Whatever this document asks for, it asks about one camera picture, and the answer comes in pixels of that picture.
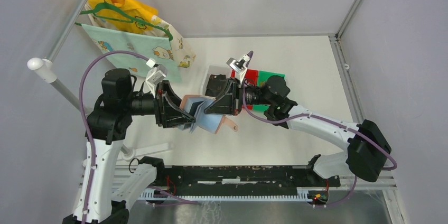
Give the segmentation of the tan leather card holder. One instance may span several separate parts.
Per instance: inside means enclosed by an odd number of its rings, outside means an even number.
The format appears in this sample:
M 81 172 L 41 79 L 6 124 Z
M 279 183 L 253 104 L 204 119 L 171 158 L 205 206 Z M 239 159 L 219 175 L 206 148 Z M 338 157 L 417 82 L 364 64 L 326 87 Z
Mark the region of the tan leather card holder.
M 205 113 L 205 109 L 208 108 L 213 102 L 213 97 L 203 95 L 185 95 L 182 98 L 180 108 L 181 110 L 186 111 L 189 115 L 192 115 L 195 118 L 195 122 L 179 125 L 177 126 L 177 129 L 189 130 L 190 134 L 192 134 L 197 128 L 201 128 L 210 133 L 216 134 L 221 126 L 225 125 L 234 132 L 237 132 L 239 129 L 238 125 L 225 115 Z

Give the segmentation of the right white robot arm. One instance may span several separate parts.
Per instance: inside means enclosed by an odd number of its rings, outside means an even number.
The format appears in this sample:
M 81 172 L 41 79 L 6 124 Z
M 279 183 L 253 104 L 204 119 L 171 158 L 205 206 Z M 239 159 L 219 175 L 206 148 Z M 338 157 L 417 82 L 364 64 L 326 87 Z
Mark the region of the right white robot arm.
M 391 161 L 391 147 L 376 123 L 342 122 L 314 113 L 288 98 L 290 89 L 283 77 L 270 76 L 261 86 L 246 86 L 236 78 L 228 78 L 223 90 L 207 108 L 205 114 L 237 116 L 247 105 L 268 105 L 264 118 L 258 120 L 311 134 L 325 140 L 341 151 L 331 155 L 316 155 L 308 164 L 305 179 L 318 186 L 337 175 L 353 174 L 376 182 L 384 170 L 396 168 Z

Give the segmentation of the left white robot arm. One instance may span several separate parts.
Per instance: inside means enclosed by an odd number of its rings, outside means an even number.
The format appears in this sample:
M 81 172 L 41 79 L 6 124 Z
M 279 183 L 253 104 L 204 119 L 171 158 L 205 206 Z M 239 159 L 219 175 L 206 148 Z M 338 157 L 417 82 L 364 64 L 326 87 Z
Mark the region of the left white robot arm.
M 152 69 L 144 80 L 148 92 L 136 91 L 136 77 L 126 69 L 112 69 L 101 82 L 102 93 L 93 111 L 83 117 L 87 127 L 87 164 L 81 198 L 64 223 L 126 223 L 136 200 L 149 185 L 161 185 L 167 176 L 161 158 L 143 156 L 131 176 L 113 190 L 118 156 L 133 116 L 153 115 L 158 126 L 175 128 L 194 122 L 180 108 L 166 74 Z

